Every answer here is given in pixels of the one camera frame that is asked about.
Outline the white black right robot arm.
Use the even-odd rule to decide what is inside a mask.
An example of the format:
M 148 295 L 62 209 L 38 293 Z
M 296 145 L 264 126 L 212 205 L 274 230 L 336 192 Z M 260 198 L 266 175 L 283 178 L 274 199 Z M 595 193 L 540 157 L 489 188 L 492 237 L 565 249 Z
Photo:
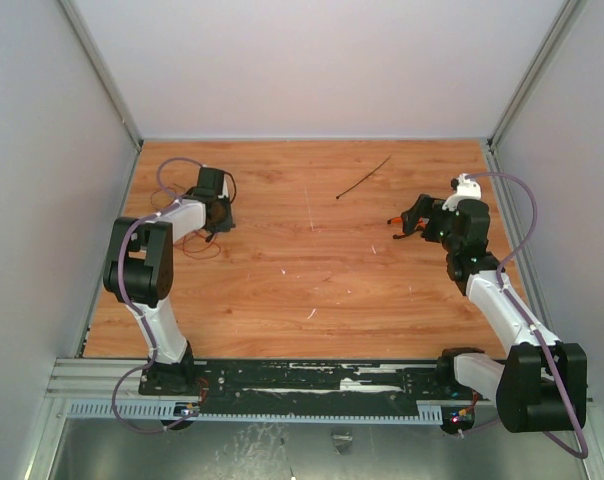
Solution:
M 576 431 L 586 423 L 587 356 L 564 343 L 531 312 L 488 249 L 490 212 L 479 199 L 453 207 L 419 195 L 399 218 L 403 237 L 420 233 L 446 251 L 447 273 L 485 316 L 507 355 L 500 364 L 474 348 L 444 352 L 438 391 L 458 398 L 469 388 L 490 400 L 512 433 Z

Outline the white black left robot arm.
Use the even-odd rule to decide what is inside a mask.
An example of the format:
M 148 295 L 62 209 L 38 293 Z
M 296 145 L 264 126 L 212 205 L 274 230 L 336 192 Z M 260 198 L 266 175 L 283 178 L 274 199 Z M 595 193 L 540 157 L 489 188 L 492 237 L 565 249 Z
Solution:
M 234 177 L 202 167 L 196 184 L 162 209 L 141 218 L 119 217 L 112 226 L 103 271 L 103 286 L 135 317 L 149 349 L 149 358 L 166 365 L 162 382 L 173 393 L 190 392 L 197 371 L 187 364 L 189 349 L 169 294 L 174 279 L 174 244 L 190 233 L 207 232 L 208 240 L 235 227 L 232 203 Z

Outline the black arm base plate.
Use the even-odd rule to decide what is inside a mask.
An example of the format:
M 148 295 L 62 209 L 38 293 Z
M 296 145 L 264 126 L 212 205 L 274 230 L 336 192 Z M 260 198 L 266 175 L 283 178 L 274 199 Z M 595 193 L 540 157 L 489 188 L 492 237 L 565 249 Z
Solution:
M 422 404 L 464 407 L 467 387 L 440 379 L 433 360 L 200 359 L 143 371 L 142 395 L 195 399 L 208 416 L 415 416 Z

